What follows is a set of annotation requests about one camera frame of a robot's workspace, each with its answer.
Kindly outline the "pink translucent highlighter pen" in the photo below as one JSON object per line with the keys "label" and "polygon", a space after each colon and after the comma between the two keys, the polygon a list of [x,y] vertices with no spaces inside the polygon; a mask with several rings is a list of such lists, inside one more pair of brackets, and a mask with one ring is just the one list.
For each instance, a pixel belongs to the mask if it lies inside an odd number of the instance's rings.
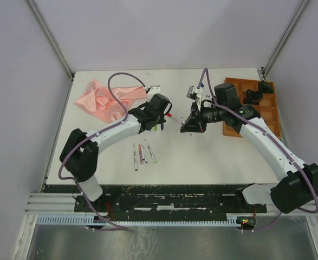
{"label": "pink translucent highlighter pen", "polygon": [[140,157],[140,164],[143,165],[143,160],[142,160],[142,154],[141,154],[141,145],[139,144],[139,157]]}

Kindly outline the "magenta capped whiteboard marker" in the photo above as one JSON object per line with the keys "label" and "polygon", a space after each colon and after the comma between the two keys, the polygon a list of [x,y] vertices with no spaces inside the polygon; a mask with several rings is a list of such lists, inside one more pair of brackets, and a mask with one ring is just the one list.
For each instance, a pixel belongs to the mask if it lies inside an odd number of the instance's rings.
{"label": "magenta capped whiteboard marker", "polygon": [[138,171],[138,162],[137,162],[137,153],[136,153],[135,144],[133,145],[133,158],[134,158],[134,169],[135,171]]}

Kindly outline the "lime green capped marker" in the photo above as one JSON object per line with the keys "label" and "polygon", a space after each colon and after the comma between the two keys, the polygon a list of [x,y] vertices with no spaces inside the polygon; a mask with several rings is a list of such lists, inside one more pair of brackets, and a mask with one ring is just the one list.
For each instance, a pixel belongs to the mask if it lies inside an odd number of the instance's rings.
{"label": "lime green capped marker", "polygon": [[146,143],[147,149],[148,149],[148,151],[149,151],[149,153],[150,153],[150,156],[151,156],[151,159],[152,159],[153,163],[156,164],[157,161],[156,161],[156,159],[155,159],[155,156],[154,156],[154,154],[153,154],[153,151],[152,151],[152,149],[151,149],[151,147],[150,147],[150,145],[149,145],[147,139],[145,139],[145,143]]}

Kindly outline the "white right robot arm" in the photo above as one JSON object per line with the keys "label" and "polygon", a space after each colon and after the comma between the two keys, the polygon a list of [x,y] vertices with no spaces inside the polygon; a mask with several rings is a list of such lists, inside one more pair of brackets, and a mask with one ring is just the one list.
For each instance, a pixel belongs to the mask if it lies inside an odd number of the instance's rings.
{"label": "white right robot arm", "polygon": [[191,86],[187,97],[193,103],[190,115],[181,126],[182,133],[204,133],[210,123],[224,122],[247,139],[257,149],[274,172],[277,184],[250,184],[235,196],[234,206],[246,212],[254,204],[273,204],[282,213],[296,209],[309,212],[303,206],[315,202],[318,212],[318,166],[306,164],[291,152],[270,130],[259,112],[249,104],[243,105],[232,83],[215,86],[210,107],[205,107],[201,86]]}

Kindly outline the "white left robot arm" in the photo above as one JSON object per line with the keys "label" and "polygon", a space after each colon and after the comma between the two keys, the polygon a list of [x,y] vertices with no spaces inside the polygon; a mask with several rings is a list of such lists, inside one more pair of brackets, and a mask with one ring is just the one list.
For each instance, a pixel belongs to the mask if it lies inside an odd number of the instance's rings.
{"label": "white left robot arm", "polygon": [[93,211],[102,210],[105,198],[95,176],[99,154],[125,138],[163,124],[171,108],[168,98],[154,94],[149,102],[125,111],[125,116],[102,129],[91,132],[83,132],[79,128],[73,130],[60,154],[59,178],[64,179],[62,170],[66,169],[87,197],[87,206]]}

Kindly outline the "pink satin cloth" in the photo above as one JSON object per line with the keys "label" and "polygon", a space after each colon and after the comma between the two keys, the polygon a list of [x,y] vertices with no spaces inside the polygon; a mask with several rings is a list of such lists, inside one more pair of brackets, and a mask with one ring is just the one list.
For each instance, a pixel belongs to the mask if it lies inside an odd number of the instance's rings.
{"label": "pink satin cloth", "polygon": [[116,87],[109,89],[91,80],[75,104],[86,113],[109,124],[125,116],[136,100],[147,98],[144,87]]}

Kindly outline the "dark rolled tie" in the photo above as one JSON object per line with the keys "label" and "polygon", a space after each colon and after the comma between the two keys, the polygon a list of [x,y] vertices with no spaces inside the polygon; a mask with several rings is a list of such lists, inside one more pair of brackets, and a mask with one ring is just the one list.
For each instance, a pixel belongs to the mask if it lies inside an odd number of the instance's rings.
{"label": "dark rolled tie", "polygon": [[271,84],[262,80],[258,83],[258,90],[263,94],[273,94],[274,90]]}
{"label": "dark rolled tie", "polygon": [[254,91],[251,89],[247,89],[243,93],[243,103],[250,105],[259,105],[261,100],[263,99],[263,93],[258,91]]}

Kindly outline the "orange wooden divider tray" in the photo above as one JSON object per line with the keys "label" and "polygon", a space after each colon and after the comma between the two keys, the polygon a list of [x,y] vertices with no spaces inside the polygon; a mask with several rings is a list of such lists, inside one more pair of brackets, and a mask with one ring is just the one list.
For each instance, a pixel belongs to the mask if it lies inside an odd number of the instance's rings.
{"label": "orange wooden divider tray", "polygon": [[[243,105],[243,93],[247,89],[258,91],[258,83],[260,81],[249,80],[249,79],[238,79],[226,77],[225,83],[232,83],[236,87],[237,96],[239,97],[241,104]],[[252,105],[255,110],[260,113],[260,116],[264,119],[269,129],[279,138],[282,137],[280,117],[277,108],[277,98],[275,93],[275,85],[273,82],[268,82],[272,85],[273,94],[263,94],[263,99],[259,105]]]}

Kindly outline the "dark rolled tie top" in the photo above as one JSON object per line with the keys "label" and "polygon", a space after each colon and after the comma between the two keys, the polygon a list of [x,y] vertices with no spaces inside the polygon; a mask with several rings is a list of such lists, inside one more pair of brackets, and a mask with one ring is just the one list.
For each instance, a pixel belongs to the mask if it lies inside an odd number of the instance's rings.
{"label": "dark rolled tie top", "polygon": [[271,84],[262,80],[258,83],[258,90],[263,94],[273,94],[274,90]]}

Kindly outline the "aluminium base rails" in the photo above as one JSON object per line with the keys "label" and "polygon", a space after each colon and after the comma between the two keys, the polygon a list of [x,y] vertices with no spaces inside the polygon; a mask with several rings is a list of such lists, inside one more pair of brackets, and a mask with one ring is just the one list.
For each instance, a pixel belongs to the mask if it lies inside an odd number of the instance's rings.
{"label": "aluminium base rails", "polygon": [[75,199],[69,193],[32,193],[25,214],[74,214]]}

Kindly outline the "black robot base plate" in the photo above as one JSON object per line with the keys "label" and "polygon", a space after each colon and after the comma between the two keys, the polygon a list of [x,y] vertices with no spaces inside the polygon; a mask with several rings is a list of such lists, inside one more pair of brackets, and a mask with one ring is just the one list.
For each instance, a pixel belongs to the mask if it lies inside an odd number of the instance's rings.
{"label": "black robot base plate", "polygon": [[103,185],[94,203],[100,212],[202,211],[212,213],[266,213],[264,203],[250,205],[241,197],[244,185]]}

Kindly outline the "aluminium frame post right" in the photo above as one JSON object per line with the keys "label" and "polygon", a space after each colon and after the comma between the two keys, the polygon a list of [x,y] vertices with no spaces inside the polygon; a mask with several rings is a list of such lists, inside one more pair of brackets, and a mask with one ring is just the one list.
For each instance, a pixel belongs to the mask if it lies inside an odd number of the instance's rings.
{"label": "aluminium frame post right", "polygon": [[261,67],[261,70],[258,70],[260,79],[268,80],[269,73],[273,69],[276,61],[278,60],[283,49],[287,45],[290,37],[298,26],[300,20],[302,19],[304,13],[307,11],[308,7],[312,3],[311,0],[300,0],[295,7],[287,25],[284,28],[283,33],[279,37],[273,51],[271,52],[266,64],[264,67]]}

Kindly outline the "aluminium frame post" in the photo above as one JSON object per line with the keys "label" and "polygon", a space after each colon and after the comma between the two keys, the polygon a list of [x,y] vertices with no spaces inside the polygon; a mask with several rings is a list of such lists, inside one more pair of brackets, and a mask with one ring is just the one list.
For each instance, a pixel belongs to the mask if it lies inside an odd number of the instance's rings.
{"label": "aluminium frame post", "polygon": [[279,37],[273,51],[271,52],[266,64],[264,67],[261,67],[261,70],[258,70],[260,79],[268,80],[269,73],[273,69],[276,61],[278,60],[283,49],[287,45],[290,37],[298,26],[300,20],[302,19],[304,13],[307,11],[308,7],[312,3],[311,0],[300,0],[295,7],[287,25],[284,28],[283,33]]}
{"label": "aluminium frame post", "polygon": [[27,4],[28,8],[32,12],[36,22],[38,23],[39,27],[41,28],[46,40],[48,41],[50,47],[53,50],[53,53],[59,60],[62,68],[64,69],[67,76],[72,79],[74,77],[74,72],[70,68],[70,65],[63,54],[63,51],[58,44],[58,41],[56,40],[53,31],[50,29],[50,26],[48,25],[48,22],[44,18],[43,12],[40,10],[38,3],[35,0],[25,0],[25,3]]}

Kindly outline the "aluminium frame post left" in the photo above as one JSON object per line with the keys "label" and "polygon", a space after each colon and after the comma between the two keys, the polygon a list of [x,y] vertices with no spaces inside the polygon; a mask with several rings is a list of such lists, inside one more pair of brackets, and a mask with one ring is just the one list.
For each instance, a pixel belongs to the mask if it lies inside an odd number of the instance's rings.
{"label": "aluminium frame post left", "polygon": [[46,40],[48,41],[50,47],[53,50],[53,53],[59,60],[62,68],[64,69],[67,76],[72,79],[74,77],[74,72],[70,68],[70,65],[63,54],[63,51],[58,44],[58,41],[56,40],[53,31],[50,29],[50,26],[48,25],[48,22],[44,18],[43,12],[40,10],[38,3],[35,0],[25,0],[25,3],[27,4],[28,8],[32,12],[36,22],[38,23],[39,27],[41,28]]}

